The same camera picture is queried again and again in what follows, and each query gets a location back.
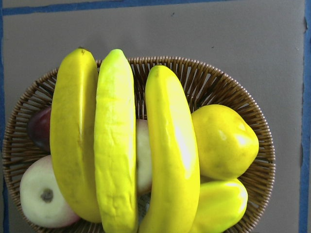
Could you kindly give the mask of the yellow banana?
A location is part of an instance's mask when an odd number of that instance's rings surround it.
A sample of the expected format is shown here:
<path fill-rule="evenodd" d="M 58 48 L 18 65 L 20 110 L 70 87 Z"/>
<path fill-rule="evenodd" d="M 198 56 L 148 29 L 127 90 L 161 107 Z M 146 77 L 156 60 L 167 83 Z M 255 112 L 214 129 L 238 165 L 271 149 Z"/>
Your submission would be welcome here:
<path fill-rule="evenodd" d="M 200 170 L 190 108 L 177 76 L 153 67 L 145 99 L 152 157 L 152 191 L 141 233 L 187 233 L 200 193 Z"/>
<path fill-rule="evenodd" d="M 60 64 L 52 98 L 50 150 L 59 189 L 81 218 L 100 223 L 94 177 L 94 118 L 98 68 L 78 48 Z"/>
<path fill-rule="evenodd" d="M 106 233 L 138 230 L 134 78 L 120 49 L 102 61 L 94 124 L 95 183 Z"/>

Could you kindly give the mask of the brown wicker basket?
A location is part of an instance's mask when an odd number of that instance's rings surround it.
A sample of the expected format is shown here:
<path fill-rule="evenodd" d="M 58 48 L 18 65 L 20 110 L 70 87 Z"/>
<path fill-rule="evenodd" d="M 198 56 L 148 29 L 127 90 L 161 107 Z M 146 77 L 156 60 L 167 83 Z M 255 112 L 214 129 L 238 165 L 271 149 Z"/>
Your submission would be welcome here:
<path fill-rule="evenodd" d="M 235 110 L 254 130 L 259 153 L 240 176 L 248 192 L 244 216 L 228 229 L 230 233 L 249 233 L 258 224 L 269 203 L 275 181 L 275 149 L 268 123 L 255 100 L 236 80 L 212 65 L 193 59 L 152 56 L 129 58 L 135 83 L 136 116 L 145 119 L 144 88 L 155 65 L 170 68 L 179 78 L 192 111 L 208 104 L 222 104 Z M 57 69 L 35 80 L 21 95 L 7 120 L 2 143 L 3 176 L 9 196 L 21 210 L 19 184 L 26 169 L 46 153 L 28 137 L 27 123 L 37 111 L 51 105 Z"/>

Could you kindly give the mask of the red peach apple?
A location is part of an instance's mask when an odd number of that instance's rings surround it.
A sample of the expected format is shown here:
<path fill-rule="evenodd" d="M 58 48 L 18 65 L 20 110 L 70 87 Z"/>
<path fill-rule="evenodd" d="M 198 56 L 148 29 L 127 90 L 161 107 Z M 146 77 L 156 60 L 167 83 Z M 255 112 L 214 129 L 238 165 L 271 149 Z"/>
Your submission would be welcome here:
<path fill-rule="evenodd" d="M 152 187 L 152 159 L 147 120 L 136 120 L 137 186 L 138 194 L 150 192 Z"/>

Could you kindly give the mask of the yellow lemon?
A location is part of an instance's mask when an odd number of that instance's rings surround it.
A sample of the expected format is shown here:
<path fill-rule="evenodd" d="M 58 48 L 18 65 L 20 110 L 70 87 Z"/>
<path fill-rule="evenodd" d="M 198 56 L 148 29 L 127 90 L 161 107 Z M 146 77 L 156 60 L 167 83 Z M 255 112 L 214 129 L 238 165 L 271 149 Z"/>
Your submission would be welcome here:
<path fill-rule="evenodd" d="M 203 106 L 191 116 L 201 175 L 227 180 L 245 173 L 258 154 L 259 140 L 244 119 L 219 104 Z"/>

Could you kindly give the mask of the yellow starfruit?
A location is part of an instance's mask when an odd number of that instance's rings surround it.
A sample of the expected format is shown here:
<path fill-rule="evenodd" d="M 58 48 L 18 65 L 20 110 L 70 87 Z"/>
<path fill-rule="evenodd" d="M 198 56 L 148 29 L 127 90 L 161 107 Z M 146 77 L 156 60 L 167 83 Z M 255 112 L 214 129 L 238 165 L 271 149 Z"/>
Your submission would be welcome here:
<path fill-rule="evenodd" d="M 247 190 L 238 179 L 201 183 L 198 208 L 190 232 L 224 232 L 241 220 L 247 202 Z"/>

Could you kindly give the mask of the dark red apple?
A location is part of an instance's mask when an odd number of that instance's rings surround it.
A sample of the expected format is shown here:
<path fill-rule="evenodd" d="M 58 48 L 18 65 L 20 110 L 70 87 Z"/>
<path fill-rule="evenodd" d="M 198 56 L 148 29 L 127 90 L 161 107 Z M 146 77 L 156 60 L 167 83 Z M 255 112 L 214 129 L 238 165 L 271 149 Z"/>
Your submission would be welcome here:
<path fill-rule="evenodd" d="M 33 143 L 46 152 L 50 152 L 51 107 L 42 109 L 31 116 L 27 124 L 27 133 Z"/>

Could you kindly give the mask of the pale pink apple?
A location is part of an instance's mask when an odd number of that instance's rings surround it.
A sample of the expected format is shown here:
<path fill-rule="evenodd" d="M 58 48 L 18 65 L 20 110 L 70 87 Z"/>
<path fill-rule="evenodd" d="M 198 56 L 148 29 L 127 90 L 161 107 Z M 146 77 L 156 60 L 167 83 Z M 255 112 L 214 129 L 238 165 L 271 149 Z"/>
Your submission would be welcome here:
<path fill-rule="evenodd" d="M 40 227 L 62 228 L 80 220 L 60 192 L 50 155 L 34 162 L 23 174 L 20 203 L 26 218 Z"/>

